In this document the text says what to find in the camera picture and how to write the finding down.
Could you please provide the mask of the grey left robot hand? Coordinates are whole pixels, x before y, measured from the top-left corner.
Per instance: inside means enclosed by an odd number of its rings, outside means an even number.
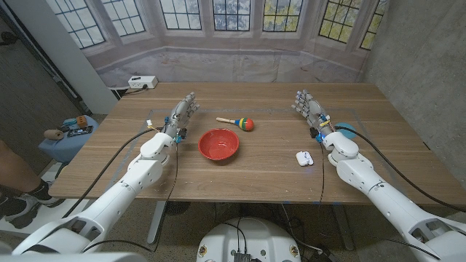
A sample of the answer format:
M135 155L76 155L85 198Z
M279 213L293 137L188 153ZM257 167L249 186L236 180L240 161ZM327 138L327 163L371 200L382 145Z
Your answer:
M195 93L190 92L173 108L168 116L167 123L162 128L164 134L174 138L180 129L188 125L189 119L200 107L195 98Z

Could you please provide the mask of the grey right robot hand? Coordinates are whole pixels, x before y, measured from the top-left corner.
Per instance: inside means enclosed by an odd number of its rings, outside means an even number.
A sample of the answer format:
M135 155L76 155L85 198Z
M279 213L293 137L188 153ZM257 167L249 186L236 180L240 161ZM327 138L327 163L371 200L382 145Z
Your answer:
M291 107L306 119L312 128L312 134L321 134L325 137L335 131L330 116L307 90L296 93L295 102Z

